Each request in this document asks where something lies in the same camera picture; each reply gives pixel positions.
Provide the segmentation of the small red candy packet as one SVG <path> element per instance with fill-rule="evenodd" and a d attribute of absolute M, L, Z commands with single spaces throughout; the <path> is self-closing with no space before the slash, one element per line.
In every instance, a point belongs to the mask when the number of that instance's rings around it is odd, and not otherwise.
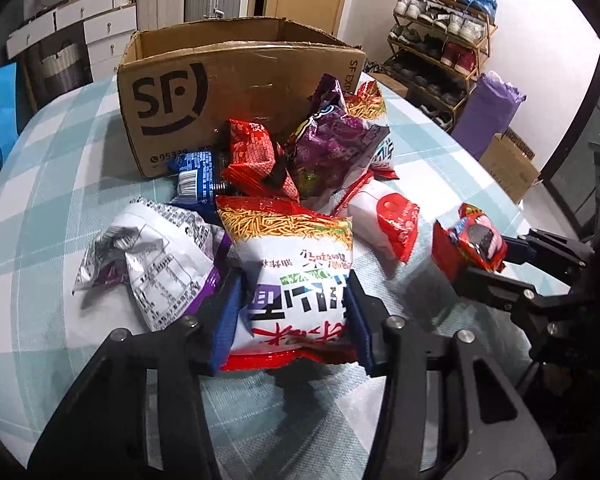
<path fill-rule="evenodd" d="M 431 257 L 444 276 L 454 281 L 468 268 L 501 272 L 507 244 L 491 219 L 478 207 L 462 203 L 458 220 L 445 229 L 432 227 Z"/>

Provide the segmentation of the red white snack packet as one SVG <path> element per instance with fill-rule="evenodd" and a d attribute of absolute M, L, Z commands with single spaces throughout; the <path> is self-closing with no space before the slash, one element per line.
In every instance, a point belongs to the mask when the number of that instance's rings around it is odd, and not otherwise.
<path fill-rule="evenodd" d="M 375 179 L 368 180 L 342 211 L 353 232 L 388 258 L 407 263 L 418 234 L 419 206 Z"/>

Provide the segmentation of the silver purple snack bag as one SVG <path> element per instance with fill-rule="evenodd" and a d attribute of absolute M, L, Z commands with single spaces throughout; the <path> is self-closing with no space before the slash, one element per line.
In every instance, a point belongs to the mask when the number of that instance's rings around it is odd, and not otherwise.
<path fill-rule="evenodd" d="M 137 197 L 88 245 L 73 289 L 127 284 L 156 332 L 218 290 L 229 249 L 224 229 L 198 212 Z"/>

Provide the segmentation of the purple grape candy bag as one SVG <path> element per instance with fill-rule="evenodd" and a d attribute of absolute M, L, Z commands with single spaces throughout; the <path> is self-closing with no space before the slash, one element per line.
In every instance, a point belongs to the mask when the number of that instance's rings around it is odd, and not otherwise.
<path fill-rule="evenodd" d="M 348 93 L 335 76 L 323 75 L 310 97 L 309 116 L 286 150 L 300 202 L 315 211 L 332 209 L 335 196 L 368 170 L 394 179 L 387 107 L 377 81 Z"/>

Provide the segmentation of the white red noodle snack bag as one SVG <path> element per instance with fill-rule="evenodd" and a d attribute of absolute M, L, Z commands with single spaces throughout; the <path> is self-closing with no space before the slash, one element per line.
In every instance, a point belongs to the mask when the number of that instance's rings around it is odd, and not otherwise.
<path fill-rule="evenodd" d="M 353 362 L 343 303 L 351 219 L 283 198 L 221 196 L 216 208 L 248 281 L 224 370 Z"/>

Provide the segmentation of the blue cookie packet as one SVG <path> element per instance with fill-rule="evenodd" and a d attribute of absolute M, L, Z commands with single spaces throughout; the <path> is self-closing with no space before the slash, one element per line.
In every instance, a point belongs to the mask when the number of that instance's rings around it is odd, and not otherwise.
<path fill-rule="evenodd" d="M 215 207 L 215 199 L 224 194 L 227 184 L 221 174 L 226 167 L 226 157 L 220 152 L 196 151 L 183 153 L 168 162 L 176 177 L 175 197 L 172 205 L 182 207 Z"/>

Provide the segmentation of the red chips bag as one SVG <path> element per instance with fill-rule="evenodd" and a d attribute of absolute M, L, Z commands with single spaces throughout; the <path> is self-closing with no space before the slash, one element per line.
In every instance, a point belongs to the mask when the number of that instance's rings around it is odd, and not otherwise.
<path fill-rule="evenodd" d="M 298 188 L 291 179 L 286 157 L 257 122 L 230 119 L 230 161 L 221 177 L 248 196 L 281 197 L 298 203 Z"/>

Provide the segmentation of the checkered teal tablecloth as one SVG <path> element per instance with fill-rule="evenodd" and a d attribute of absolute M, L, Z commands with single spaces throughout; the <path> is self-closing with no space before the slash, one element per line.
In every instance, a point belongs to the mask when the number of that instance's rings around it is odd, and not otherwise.
<path fill-rule="evenodd" d="M 418 237 L 404 266 L 356 244 L 355 271 L 389 311 L 443 335 L 474 332 L 516 382 L 529 363 L 527 338 L 505 313 L 455 295 L 431 261 L 430 236 L 434 222 L 451 224 L 464 203 L 506 235 L 527 233 L 529 223 L 447 133 L 395 93 L 384 99 L 396 189 L 419 206 Z M 46 105 L 10 153 L 0 179 L 0 438 L 20 462 L 104 338 L 117 327 L 143 329 L 125 287 L 74 289 L 85 249 L 134 198 L 165 203 L 173 193 L 171 179 L 138 172 L 114 79 Z M 357 365 L 308 360 L 205 379 L 222 476 L 360 478 L 382 388 Z"/>

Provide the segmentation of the brown cardboard box on floor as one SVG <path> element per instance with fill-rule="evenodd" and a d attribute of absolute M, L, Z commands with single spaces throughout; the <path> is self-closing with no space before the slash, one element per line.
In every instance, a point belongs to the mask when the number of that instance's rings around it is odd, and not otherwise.
<path fill-rule="evenodd" d="M 504 133 L 494 134 L 479 162 L 515 204 L 520 203 L 540 174 L 532 159 Z"/>

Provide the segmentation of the small cardboard box by rack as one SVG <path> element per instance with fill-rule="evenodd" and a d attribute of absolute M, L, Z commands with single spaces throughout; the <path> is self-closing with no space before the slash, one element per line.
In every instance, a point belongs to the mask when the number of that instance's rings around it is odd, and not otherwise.
<path fill-rule="evenodd" d="M 383 84 L 392 92 L 394 92 L 397 96 L 400 96 L 400 98 L 406 99 L 408 97 L 408 92 L 410 92 L 410 90 L 408 90 L 407 86 L 402 84 L 402 82 L 393 79 L 389 75 L 381 73 L 372 73 L 372 77 L 377 82 Z"/>

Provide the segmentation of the wooden shoe rack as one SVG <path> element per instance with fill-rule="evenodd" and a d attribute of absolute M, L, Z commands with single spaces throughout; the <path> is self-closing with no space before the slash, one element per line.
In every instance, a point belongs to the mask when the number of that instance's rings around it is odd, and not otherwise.
<path fill-rule="evenodd" d="M 490 58 L 496 0 L 396 0 L 382 71 L 444 131 L 455 127 Z"/>

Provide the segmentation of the brown SF cardboard box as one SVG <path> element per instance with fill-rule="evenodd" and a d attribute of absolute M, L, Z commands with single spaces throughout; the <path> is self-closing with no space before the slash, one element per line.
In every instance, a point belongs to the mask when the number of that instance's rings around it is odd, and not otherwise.
<path fill-rule="evenodd" d="M 221 143 L 231 119 L 274 139 L 310 112 L 325 74 L 358 86 L 365 52 L 286 18 L 223 18 L 136 32 L 117 69 L 120 110 L 140 174 L 161 177 L 178 154 Z"/>

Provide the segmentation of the woven laundry basket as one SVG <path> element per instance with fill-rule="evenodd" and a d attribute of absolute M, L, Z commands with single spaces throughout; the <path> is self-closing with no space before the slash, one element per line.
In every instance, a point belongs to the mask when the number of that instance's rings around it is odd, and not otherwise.
<path fill-rule="evenodd" d="M 65 42 L 56 53 L 42 59 L 45 87 L 52 96 L 70 92 L 85 84 L 85 70 L 80 48 Z"/>

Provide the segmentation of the white drawer desk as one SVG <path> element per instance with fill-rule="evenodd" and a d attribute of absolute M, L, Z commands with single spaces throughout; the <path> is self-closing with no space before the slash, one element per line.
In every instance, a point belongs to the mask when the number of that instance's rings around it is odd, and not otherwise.
<path fill-rule="evenodd" d="M 136 32 L 136 6 L 132 0 L 71 0 L 43 13 L 12 32 L 6 40 L 7 58 L 73 25 L 83 29 L 92 78 L 111 76 L 126 45 Z"/>

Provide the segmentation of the beige suitcase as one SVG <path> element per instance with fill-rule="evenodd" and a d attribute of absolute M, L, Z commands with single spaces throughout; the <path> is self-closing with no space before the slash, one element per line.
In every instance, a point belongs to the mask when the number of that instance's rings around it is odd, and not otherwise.
<path fill-rule="evenodd" d="M 158 29 L 184 22 L 185 0 L 136 0 L 138 30 Z"/>

